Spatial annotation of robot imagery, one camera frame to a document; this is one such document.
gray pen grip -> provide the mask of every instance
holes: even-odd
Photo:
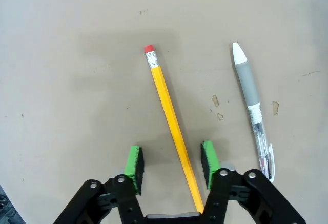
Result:
[[[247,106],[259,103],[260,99],[258,97],[250,64],[244,62],[236,64],[235,66]]]

bolt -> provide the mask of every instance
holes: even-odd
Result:
[[[221,176],[227,176],[228,175],[228,172],[223,169],[223,170],[220,171],[220,175]]]
[[[92,189],[96,188],[96,187],[97,187],[97,183],[96,183],[96,182],[92,182],[91,185],[90,185],[90,187],[91,187]]]
[[[118,181],[118,183],[123,183],[124,182],[124,177],[121,176],[120,178],[117,179],[117,181]]]
[[[256,174],[254,172],[251,172],[248,174],[248,177],[254,179],[256,177]]]

gray pen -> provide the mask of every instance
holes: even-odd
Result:
[[[275,162],[272,144],[268,147],[267,137],[263,126],[260,100],[252,75],[251,66],[237,42],[232,44],[236,71],[244,93],[248,112],[250,115],[260,161],[262,173],[273,182],[275,177]]]

white ribbed pen band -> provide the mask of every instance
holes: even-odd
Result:
[[[146,58],[147,58],[147,61],[148,61],[148,65],[151,69],[156,68],[156,67],[159,66],[155,51],[147,52],[146,53]]]
[[[260,108],[260,103],[250,106],[247,105],[247,108],[248,108],[248,113],[250,114],[252,124],[262,122],[262,112]]]

white pen tip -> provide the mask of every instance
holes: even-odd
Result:
[[[237,42],[232,44],[232,52],[234,54],[235,64],[242,64],[244,62],[247,62],[245,53],[242,51],[241,47]]]

